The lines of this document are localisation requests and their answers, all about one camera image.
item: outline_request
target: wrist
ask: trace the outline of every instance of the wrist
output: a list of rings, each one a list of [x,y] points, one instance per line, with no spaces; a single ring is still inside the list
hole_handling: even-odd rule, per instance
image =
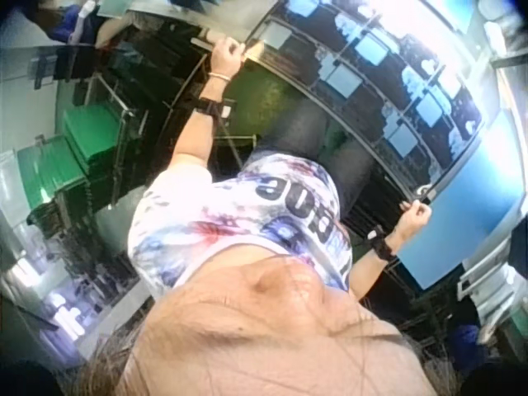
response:
[[[396,256],[407,240],[400,233],[394,230],[385,238],[385,242],[392,251],[393,256]]]
[[[227,81],[224,81],[220,78],[210,78],[205,84],[204,89],[200,94],[200,98],[221,103],[223,101],[224,91],[227,86]]]

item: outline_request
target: dark pants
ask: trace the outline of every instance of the dark pants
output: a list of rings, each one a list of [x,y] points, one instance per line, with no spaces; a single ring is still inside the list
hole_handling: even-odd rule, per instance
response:
[[[321,163],[318,155],[323,147],[329,117],[321,107],[304,99],[295,109],[280,115],[255,151],[270,150],[320,163],[336,185],[341,216],[344,217],[369,181],[375,160],[356,139],[350,137],[330,159]]]

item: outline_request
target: black wristband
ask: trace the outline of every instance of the black wristband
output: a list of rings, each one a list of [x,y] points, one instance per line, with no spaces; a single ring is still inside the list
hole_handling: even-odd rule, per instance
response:
[[[380,225],[377,225],[373,231],[371,231],[367,237],[372,250],[375,251],[376,255],[386,262],[391,262],[396,258],[393,255],[392,249],[385,242],[385,232]]]

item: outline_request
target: bracelet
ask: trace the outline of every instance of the bracelet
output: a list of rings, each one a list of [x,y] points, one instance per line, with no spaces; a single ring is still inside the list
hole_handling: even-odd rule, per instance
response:
[[[231,83],[231,78],[229,78],[228,76],[224,76],[223,74],[220,74],[220,73],[210,72],[209,77],[216,77],[216,78],[219,78],[220,80],[224,80],[227,83]]]

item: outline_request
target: wall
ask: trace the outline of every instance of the wall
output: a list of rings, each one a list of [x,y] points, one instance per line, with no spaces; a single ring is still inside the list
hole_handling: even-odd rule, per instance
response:
[[[49,79],[40,90],[28,78],[29,63],[38,45],[56,45],[43,31],[15,12],[0,32],[0,153],[23,149],[43,134],[53,136],[57,82]]]
[[[521,167],[519,141],[503,111],[483,132],[477,151],[432,202],[429,225],[399,254],[423,289],[470,257],[512,207],[521,206],[526,188]]]

